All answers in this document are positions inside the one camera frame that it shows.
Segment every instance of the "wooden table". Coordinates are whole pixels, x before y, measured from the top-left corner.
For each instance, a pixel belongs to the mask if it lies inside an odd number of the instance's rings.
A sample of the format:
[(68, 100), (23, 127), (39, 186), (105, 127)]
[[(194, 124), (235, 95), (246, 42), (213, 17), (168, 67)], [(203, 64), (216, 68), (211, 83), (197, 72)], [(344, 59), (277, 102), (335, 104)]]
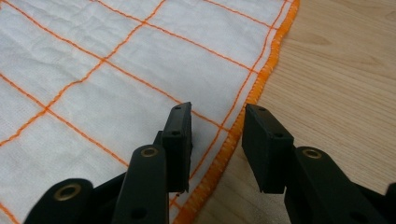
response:
[[(301, 0), (259, 101), (296, 146), (332, 156), (379, 193), (396, 182), (396, 1)], [(290, 223), (238, 147), (196, 223)]]

